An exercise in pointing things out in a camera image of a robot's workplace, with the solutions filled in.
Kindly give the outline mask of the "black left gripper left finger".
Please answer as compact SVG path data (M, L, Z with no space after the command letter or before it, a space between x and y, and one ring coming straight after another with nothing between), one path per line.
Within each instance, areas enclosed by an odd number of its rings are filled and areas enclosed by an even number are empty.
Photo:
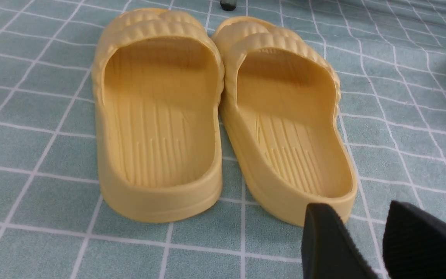
M325 203L306 207L302 237L305 279L377 279L336 211Z

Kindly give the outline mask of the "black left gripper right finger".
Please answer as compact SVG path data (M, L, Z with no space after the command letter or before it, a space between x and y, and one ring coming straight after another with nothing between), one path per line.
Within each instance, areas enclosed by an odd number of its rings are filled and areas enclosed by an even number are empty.
M392 279L446 279L446 223L413 204L392 201L383 260Z

